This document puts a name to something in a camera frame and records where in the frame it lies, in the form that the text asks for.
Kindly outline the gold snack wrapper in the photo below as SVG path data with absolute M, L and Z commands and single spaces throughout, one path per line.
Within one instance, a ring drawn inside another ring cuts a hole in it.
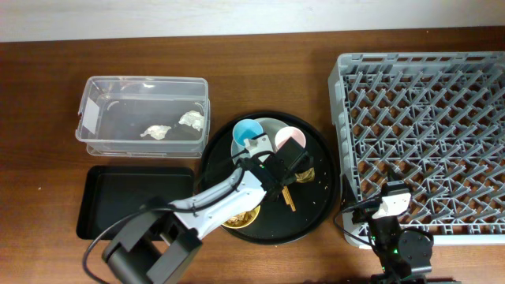
M 315 180 L 315 170 L 314 168 L 309 168 L 308 170 L 301 172 L 301 173 L 296 173 L 296 182 L 297 183 L 307 183 Z

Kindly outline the yellow bowl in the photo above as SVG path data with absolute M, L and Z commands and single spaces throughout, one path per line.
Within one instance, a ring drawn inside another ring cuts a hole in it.
M 245 211 L 238 215 L 235 215 L 234 217 L 231 217 L 223 223 L 223 226 L 230 229 L 241 229 L 247 227 L 256 220 L 259 213 L 260 206 L 257 206 L 251 211 Z

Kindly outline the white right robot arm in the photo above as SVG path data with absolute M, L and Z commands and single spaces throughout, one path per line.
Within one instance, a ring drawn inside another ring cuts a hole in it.
M 405 197 L 376 197 L 343 208 L 340 213 L 352 213 L 368 223 L 370 246 L 380 260 L 382 272 L 372 275 L 372 284 L 426 283 L 432 271 L 430 259 L 434 237 L 423 230 L 403 229 L 398 215 L 409 201 Z

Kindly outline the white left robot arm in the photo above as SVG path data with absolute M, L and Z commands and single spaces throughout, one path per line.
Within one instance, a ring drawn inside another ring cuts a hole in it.
M 275 151 L 269 144 L 266 136 L 248 141 L 248 156 L 217 185 L 128 217 L 102 254 L 114 276 L 123 283 L 176 283 L 210 232 L 294 183 L 311 156 L 293 138 Z

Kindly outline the light blue plastic cup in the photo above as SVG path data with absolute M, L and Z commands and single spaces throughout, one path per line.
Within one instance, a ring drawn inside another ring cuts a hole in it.
M 240 146 L 245 146 L 245 139 L 252 139 L 264 132 L 261 124 L 253 119 L 242 119 L 237 122 L 232 130 L 234 142 Z

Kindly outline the nut and rice food scraps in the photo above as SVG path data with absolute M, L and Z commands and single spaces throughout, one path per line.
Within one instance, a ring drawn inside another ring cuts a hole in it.
M 242 212 L 234 217 L 231 217 L 225 222 L 228 227 L 247 226 L 255 218 L 255 211 Z

